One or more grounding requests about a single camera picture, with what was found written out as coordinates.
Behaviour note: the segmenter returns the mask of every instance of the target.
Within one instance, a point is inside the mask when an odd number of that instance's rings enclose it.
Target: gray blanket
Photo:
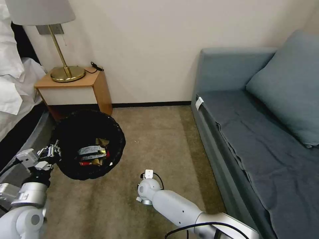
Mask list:
[[[319,238],[319,148],[307,149],[245,91],[199,94],[279,239]]]

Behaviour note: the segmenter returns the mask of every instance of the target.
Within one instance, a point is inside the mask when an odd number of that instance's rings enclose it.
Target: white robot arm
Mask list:
[[[58,149],[48,148],[48,160],[54,158]],[[46,214],[46,191],[50,185],[50,172],[53,168],[47,161],[38,161],[33,150],[17,155],[27,168],[35,167],[31,177],[21,188],[10,184],[0,184],[0,199],[11,202],[13,210],[0,218],[1,239],[40,239],[40,231]],[[169,190],[161,190],[153,179],[153,171],[146,170],[138,186],[137,200],[153,207],[176,229],[166,235],[187,229],[203,239],[258,239],[258,233],[240,221],[224,214],[209,215],[202,212],[194,203]]]
[[[188,228],[199,238],[259,238],[254,229],[227,214],[206,214],[179,194],[169,190],[161,190],[159,183],[153,179],[152,170],[145,171],[144,178],[138,186],[138,194],[137,201],[145,205],[153,205],[156,211],[177,227]]]

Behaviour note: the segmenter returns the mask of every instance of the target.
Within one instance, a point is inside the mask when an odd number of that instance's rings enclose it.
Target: beige carpet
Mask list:
[[[46,239],[163,239],[175,226],[135,201],[145,169],[201,210],[225,211],[190,106],[118,108],[112,116],[127,142],[120,163],[104,177],[84,182],[54,170]],[[186,232],[171,238],[185,239]]]

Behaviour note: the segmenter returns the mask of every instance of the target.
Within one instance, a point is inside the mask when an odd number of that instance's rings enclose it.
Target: mesh trash bin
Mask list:
[[[100,166],[80,165],[78,151],[95,145],[97,138],[109,141],[109,157]],[[57,165],[66,176],[77,180],[104,176],[118,164],[126,144],[123,131],[111,116],[91,110],[77,111],[61,120],[52,131],[50,142],[55,144],[57,140],[61,150]]]

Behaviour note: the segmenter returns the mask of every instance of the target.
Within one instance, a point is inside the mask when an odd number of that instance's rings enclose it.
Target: sofa cushion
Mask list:
[[[318,36],[295,31],[246,89],[303,144],[319,144]]]

